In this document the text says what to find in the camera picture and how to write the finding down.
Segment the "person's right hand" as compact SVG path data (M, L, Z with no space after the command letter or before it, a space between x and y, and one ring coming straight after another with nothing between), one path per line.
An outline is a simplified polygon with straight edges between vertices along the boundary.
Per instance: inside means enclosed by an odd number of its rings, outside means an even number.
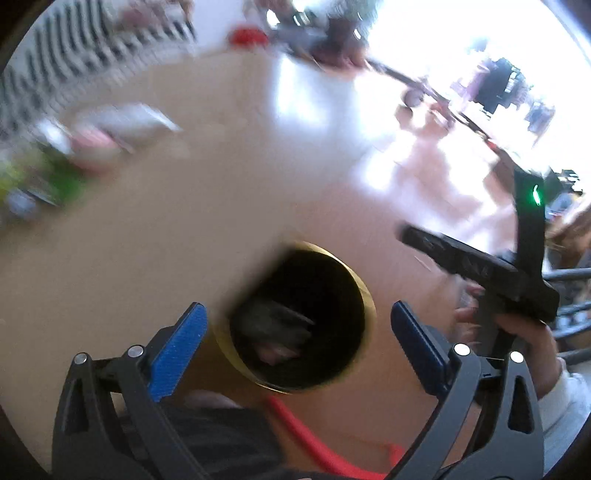
M476 348L481 325L477 319L479 300L485 290L474 283L465 285L469 296L466 306L456 309L457 338ZM515 335L525 344L525 359L539 399L547 395L559 381L563 366L558 358L558 348L553 334L546 324L513 313L499 313L494 321L500 330Z

